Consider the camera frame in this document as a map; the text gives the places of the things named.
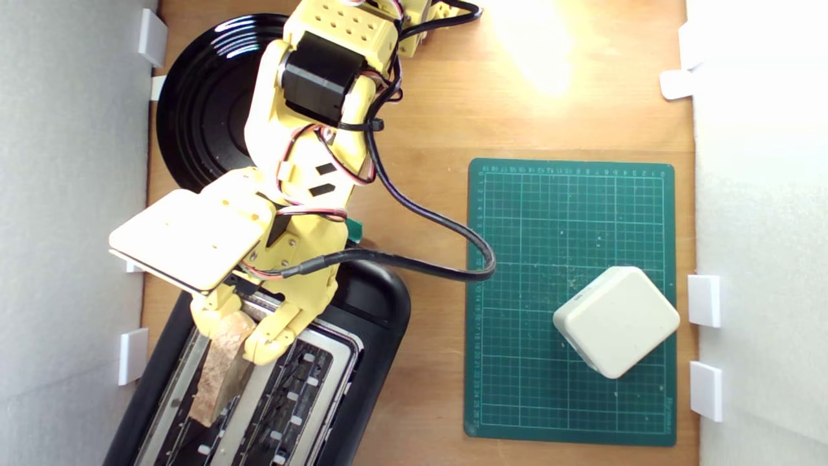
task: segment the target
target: wooden table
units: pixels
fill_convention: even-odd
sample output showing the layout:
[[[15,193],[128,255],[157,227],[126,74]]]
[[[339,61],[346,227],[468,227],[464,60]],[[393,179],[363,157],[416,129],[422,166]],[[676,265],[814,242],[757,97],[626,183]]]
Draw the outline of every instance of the wooden table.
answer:
[[[170,27],[167,65],[214,24],[247,13],[289,13],[295,4],[161,0],[160,16]],[[383,110],[387,129],[378,136],[390,176],[425,206],[464,219],[467,170],[475,157],[672,163],[683,321],[678,443],[663,449],[466,437],[465,286],[402,272],[412,295],[412,319],[355,463],[696,466],[699,424],[690,411],[687,364],[696,358],[696,332],[686,321],[683,279],[693,272],[696,257],[692,112],[689,101],[668,103],[658,89],[659,72],[679,63],[676,30],[685,21],[684,2],[479,4],[486,7],[480,22],[432,33],[417,56],[403,62],[406,98]],[[153,134],[149,201],[173,188]],[[349,209],[384,250],[454,266],[465,262],[461,239],[408,213],[379,183],[358,189]],[[150,328],[151,344],[177,294],[147,276],[143,325]]]

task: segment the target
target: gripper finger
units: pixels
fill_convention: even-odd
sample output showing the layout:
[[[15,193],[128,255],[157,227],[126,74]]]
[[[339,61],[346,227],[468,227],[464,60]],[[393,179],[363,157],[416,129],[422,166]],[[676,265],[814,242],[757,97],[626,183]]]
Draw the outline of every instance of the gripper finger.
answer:
[[[244,342],[244,359],[256,365],[275,361],[296,340],[288,324],[299,313],[292,303],[282,303],[275,313],[265,317]]]

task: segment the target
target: white box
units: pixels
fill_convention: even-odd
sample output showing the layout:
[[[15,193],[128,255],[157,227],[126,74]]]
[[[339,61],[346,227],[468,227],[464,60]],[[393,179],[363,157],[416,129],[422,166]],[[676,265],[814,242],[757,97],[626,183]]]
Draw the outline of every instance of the white box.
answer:
[[[690,363],[690,409],[722,421],[722,370],[698,361]]]
[[[164,66],[166,57],[166,24],[149,8],[141,11],[141,34],[138,37],[138,53],[156,68]]]
[[[691,323],[713,328],[722,326],[718,276],[688,275],[687,301]]]
[[[679,315],[637,267],[610,267],[552,318],[555,328],[603,376],[621,377],[672,335]]]
[[[118,368],[118,385],[124,386],[136,381],[147,367],[149,329],[139,328],[121,334],[121,357]]]

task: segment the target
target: yellow robotic arm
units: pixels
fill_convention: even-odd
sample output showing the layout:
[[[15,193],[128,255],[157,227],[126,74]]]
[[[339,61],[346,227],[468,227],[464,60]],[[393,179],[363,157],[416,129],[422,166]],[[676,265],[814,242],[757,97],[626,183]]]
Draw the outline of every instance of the yellow robotic arm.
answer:
[[[330,303],[339,266],[280,271],[345,248],[351,192],[375,176],[366,130],[381,122],[372,105],[396,92],[394,61],[414,53],[425,34],[418,25],[458,12],[431,0],[303,0],[262,56],[245,127],[255,167],[198,194],[171,192],[115,230],[111,251],[188,291],[205,336],[233,315],[255,327],[242,335],[244,359],[278,358]],[[256,325],[242,311],[239,280],[281,306]]]

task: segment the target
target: electrical wire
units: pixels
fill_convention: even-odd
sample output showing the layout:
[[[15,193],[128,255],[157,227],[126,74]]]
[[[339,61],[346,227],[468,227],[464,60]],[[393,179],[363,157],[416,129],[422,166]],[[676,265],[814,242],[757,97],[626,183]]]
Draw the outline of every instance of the electrical wire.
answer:
[[[279,196],[281,196],[282,198],[284,198],[285,201],[287,201],[288,203],[290,203],[294,206],[300,205],[301,201],[298,201],[297,199],[294,199],[293,197],[288,196],[282,190],[282,180],[279,178],[279,171],[282,169],[282,164],[291,156],[291,153],[293,152],[293,147],[296,145],[296,140],[299,139],[299,137],[305,131],[308,131],[309,129],[312,129],[315,126],[318,126],[318,125],[311,123],[311,124],[306,124],[305,126],[302,126],[300,128],[294,129],[293,133],[291,133],[290,140],[288,140],[288,142],[287,142],[285,150],[282,152],[281,158],[278,159],[277,162],[276,162],[276,190],[278,191]]]
[[[277,216],[307,216],[318,215],[330,221],[348,220],[348,211],[338,207],[312,207],[312,206],[285,206],[276,212]]]
[[[451,26],[459,26],[461,24],[466,24],[469,22],[477,21],[480,19],[480,16],[483,14],[483,8],[469,2],[463,2],[461,0],[440,0],[441,2],[445,3],[450,7],[457,7],[461,10],[465,10],[467,13],[462,15],[458,15],[456,17],[444,17],[441,19],[434,19],[431,21],[423,22],[416,26],[408,27],[402,30],[402,34],[400,35],[400,42],[406,40],[408,37],[416,36],[423,32],[432,31],[434,29],[438,29],[440,27],[451,27]]]
[[[439,27],[457,26],[459,24],[465,24],[467,22],[475,21],[478,18],[480,18],[480,15],[483,12],[480,7],[472,3],[462,2],[460,0],[441,1],[451,7],[462,8],[468,12],[458,17],[442,18],[430,22],[425,22],[418,26],[410,27],[402,31],[399,41],[403,41],[410,36],[415,36],[422,32],[431,31]],[[384,90],[382,90],[382,92],[374,100],[374,102],[372,102],[372,104],[368,107],[368,112],[366,114],[365,119],[366,122],[370,122],[374,118],[376,118],[377,114],[379,113],[379,110],[387,102],[399,101],[402,99],[402,65],[400,63],[399,55],[396,53],[396,51],[392,58],[392,71],[393,81],[387,82],[385,79],[383,79],[386,81],[387,86]],[[300,135],[309,127],[310,125],[302,129],[302,131],[300,131]],[[327,142],[325,141],[319,129],[315,129],[315,132],[317,138],[319,138],[320,141],[324,143],[325,146],[328,148]],[[398,201],[400,204],[406,207],[409,211],[414,212],[418,216],[422,216],[423,218],[426,218],[429,221],[433,221],[436,224],[444,226],[445,228],[463,236],[483,256],[484,266],[481,269],[477,270],[453,269],[451,267],[432,264],[424,260],[413,259],[401,255],[389,254],[378,250],[350,248],[327,255],[320,255],[313,259],[301,262],[298,265],[293,265],[290,267],[286,267],[284,269],[256,270],[251,268],[249,265],[245,265],[245,267],[250,269],[250,271],[253,272],[254,276],[264,277],[264,279],[281,279],[288,278],[298,274],[310,274],[318,270],[330,267],[331,265],[342,264],[344,262],[350,262],[355,260],[368,260],[376,262],[378,264],[409,269],[416,272],[441,277],[444,279],[453,279],[459,281],[482,281],[490,278],[497,269],[497,258],[495,256],[494,249],[492,248],[492,246],[488,242],[486,242],[486,240],[484,240],[483,237],[480,236],[480,234],[478,234],[476,231],[472,230],[468,226],[462,225],[456,221],[451,220],[448,217],[431,211],[423,206],[420,206],[419,204],[417,204],[416,202],[412,201],[404,194],[402,194],[397,189],[397,187],[394,186],[393,182],[388,176],[388,173],[385,171],[385,167],[383,166],[382,160],[379,156],[377,141],[374,137],[373,128],[368,126],[368,128],[364,132],[364,137],[372,169],[375,171],[375,175],[379,177],[380,181],[383,183],[383,185],[392,195],[392,197],[394,197],[396,201]],[[330,153],[333,156],[332,160],[336,165],[339,159],[337,159],[332,152]],[[352,176],[358,177],[358,175],[355,175],[350,171],[349,173]]]
[[[388,89],[384,90],[383,94],[378,99],[376,99],[368,108],[368,114],[366,117],[367,121],[370,121],[371,119],[375,118],[379,110],[383,107],[383,105],[400,90],[400,83],[402,80],[402,67],[400,65],[399,58],[396,58],[394,60],[393,68],[394,81],[392,82],[392,85],[389,86]],[[417,215],[422,216],[430,221],[437,223],[438,225],[444,226],[445,228],[448,228],[449,230],[452,230],[453,232],[462,235],[468,242],[470,242],[477,250],[480,251],[480,254],[483,256],[484,260],[483,268],[477,270],[453,269],[442,265],[432,264],[424,260],[413,259],[410,257],[395,254],[389,254],[378,250],[352,248],[341,250],[327,255],[321,255],[313,259],[306,260],[298,265],[286,267],[284,269],[264,270],[260,272],[262,274],[266,274],[269,277],[288,278],[292,275],[310,274],[318,270],[322,270],[326,267],[330,267],[331,265],[342,264],[344,262],[350,262],[354,260],[368,260],[376,262],[378,264],[409,269],[416,272],[441,277],[444,279],[453,279],[458,281],[482,281],[490,278],[497,269],[497,259],[492,246],[488,242],[486,242],[486,240],[484,240],[483,237],[481,237],[476,231],[470,229],[468,226],[462,225],[441,214],[426,209],[425,207],[420,206],[419,204],[415,203],[414,201],[408,199],[405,195],[403,195],[397,189],[397,187],[394,186],[393,182],[388,176],[388,173],[385,171],[385,167],[383,166],[382,160],[379,157],[377,142],[374,138],[373,133],[374,131],[372,129],[368,129],[367,131],[365,131],[365,142],[368,146],[368,155],[371,158],[373,165],[375,166],[377,176],[379,177],[383,185],[386,187],[388,192],[392,195],[392,197],[394,197],[395,200],[400,202],[408,210],[416,213]]]
[[[336,157],[334,151],[330,150],[330,146],[328,145],[327,141],[325,140],[325,136],[322,135],[322,131],[320,128],[314,129],[314,133],[316,134],[316,138],[319,142],[325,146],[325,150],[328,151],[328,155],[330,155],[330,161],[334,164],[339,172],[343,173],[346,177],[350,178],[351,182],[353,182],[357,186],[366,186],[368,184],[373,183],[373,181],[377,178],[376,170],[374,170],[373,163],[371,160],[368,160],[368,176],[363,178],[360,177],[358,173],[351,172],[340,160]]]

